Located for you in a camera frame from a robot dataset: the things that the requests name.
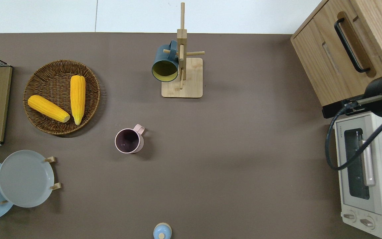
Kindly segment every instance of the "oven handle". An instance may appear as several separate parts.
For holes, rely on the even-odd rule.
[[[363,169],[363,182],[366,186],[374,186],[374,170],[372,167],[372,154],[371,154],[371,145],[368,145],[363,151],[362,158],[362,169]]]

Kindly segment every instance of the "black handle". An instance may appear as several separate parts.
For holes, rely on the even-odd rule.
[[[356,57],[355,57],[353,51],[351,50],[349,43],[347,42],[347,39],[344,37],[344,34],[341,31],[340,23],[342,23],[342,22],[344,22],[344,18],[340,18],[338,21],[336,21],[334,23],[334,29],[335,29],[335,32],[337,32],[338,38],[340,38],[341,44],[343,44],[344,50],[346,50],[347,55],[349,56],[350,61],[353,64],[353,67],[355,68],[355,70],[357,72],[360,72],[360,73],[364,73],[364,72],[369,71],[370,70],[369,67],[368,68],[362,68],[359,65],[359,62],[357,62]]]

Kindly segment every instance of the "white wall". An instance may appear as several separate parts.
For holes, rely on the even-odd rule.
[[[0,32],[292,34],[321,0],[0,0]]]

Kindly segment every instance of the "oven window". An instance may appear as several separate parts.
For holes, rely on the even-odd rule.
[[[362,129],[351,129],[344,131],[344,144],[346,146],[346,159],[350,159],[359,148],[362,142]],[[362,159],[356,159],[356,162],[347,167],[349,176],[350,195],[362,199],[369,199],[369,188],[363,183]]]

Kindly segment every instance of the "black cable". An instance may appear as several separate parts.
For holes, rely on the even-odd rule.
[[[347,168],[351,163],[353,163],[355,161],[355,159],[366,149],[366,147],[368,147],[368,145],[379,135],[379,133],[381,133],[382,131],[382,124],[367,138],[367,140],[365,141],[364,144],[361,145],[361,147],[356,150],[356,153],[350,157],[350,159],[347,160],[346,163],[344,163],[343,165],[341,166],[334,166],[331,162],[331,158],[329,156],[329,141],[330,141],[330,138],[331,138],[331,132],[332,132],[332,127],[335,123],[335,121],[337,120],[338,116],[342,115],[347,109],[351,109],[355,106],[357,106],[358,104],[356,102],[354,103],[349,103],[347,104],[345,107],[343,107],[335,116],[334,118],[332,118],[331,120],[331,124],[329,125],[329,128],[328,128],[328,132],[326,134],[326,138],[325,138],[325,156],[326,156],[326,161],[328,163],[328,165],[330,166],[330,168],[336,170],[336,171],[340,171],[342,169],[345,169]]]

